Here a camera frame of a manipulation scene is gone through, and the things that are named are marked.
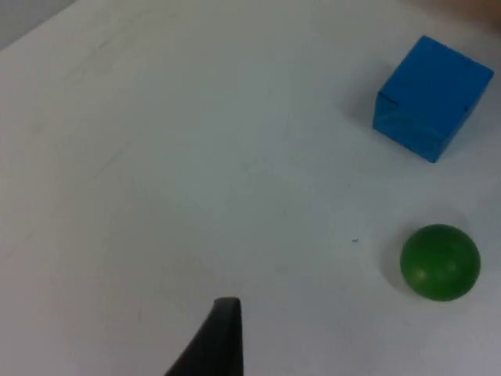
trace black object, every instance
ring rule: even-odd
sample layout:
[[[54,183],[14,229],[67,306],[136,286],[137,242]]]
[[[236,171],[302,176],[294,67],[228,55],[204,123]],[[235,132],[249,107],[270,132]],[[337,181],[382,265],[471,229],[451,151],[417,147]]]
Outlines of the black object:
[[[242,309],[220,298],[165,376],[243,376]]]

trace blue cube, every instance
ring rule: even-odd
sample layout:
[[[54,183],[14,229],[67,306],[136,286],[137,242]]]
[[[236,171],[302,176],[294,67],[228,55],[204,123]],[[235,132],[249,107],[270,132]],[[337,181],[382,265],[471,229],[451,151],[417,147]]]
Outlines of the blue cube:
[[[373,127],[436,162],[494,72],[423,36],[379,91]]]

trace blue wooden block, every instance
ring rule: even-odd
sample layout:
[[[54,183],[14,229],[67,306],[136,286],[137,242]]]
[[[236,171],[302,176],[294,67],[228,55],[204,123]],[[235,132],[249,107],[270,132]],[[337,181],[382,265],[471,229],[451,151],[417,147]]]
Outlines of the blue wooden block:
[[[436,162],[494,72],[423,36],[379,91],[373,127]]]

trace ball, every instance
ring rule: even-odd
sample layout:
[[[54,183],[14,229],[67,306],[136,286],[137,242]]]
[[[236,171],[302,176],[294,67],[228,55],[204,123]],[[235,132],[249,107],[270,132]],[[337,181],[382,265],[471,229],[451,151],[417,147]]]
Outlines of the ball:
[[[400,269],[419,295],[450,301],[465,295],[480,273],[477,246],[463,231],[448,225],[417,230],[404,244]]]

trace cube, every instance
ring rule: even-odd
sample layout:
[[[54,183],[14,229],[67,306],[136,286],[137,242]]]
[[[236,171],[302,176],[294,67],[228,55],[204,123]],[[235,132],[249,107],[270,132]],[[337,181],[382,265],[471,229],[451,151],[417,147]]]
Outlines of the cube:
[[[494,72],[423,36],[378,92],[373,127],[436,162]]]

